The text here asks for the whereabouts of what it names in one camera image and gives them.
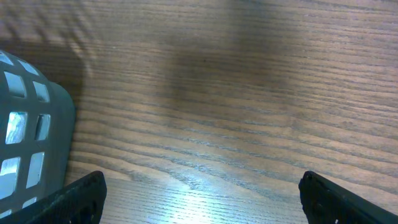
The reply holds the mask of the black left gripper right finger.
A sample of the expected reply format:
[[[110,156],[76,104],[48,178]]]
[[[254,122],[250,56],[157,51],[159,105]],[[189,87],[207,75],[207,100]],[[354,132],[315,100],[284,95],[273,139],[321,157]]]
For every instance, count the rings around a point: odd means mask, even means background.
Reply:
[[[302,209],[309,223],[397,223],[397,215],[313,171],[304,173],[298,188]]]

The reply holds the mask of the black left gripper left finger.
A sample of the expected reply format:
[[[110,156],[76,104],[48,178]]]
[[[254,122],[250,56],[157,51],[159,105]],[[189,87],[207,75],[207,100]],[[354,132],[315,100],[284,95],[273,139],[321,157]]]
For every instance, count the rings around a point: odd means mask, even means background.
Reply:
[[[94,171],[61,190],[1,219],[1,224],[99,224],[107,187]]]

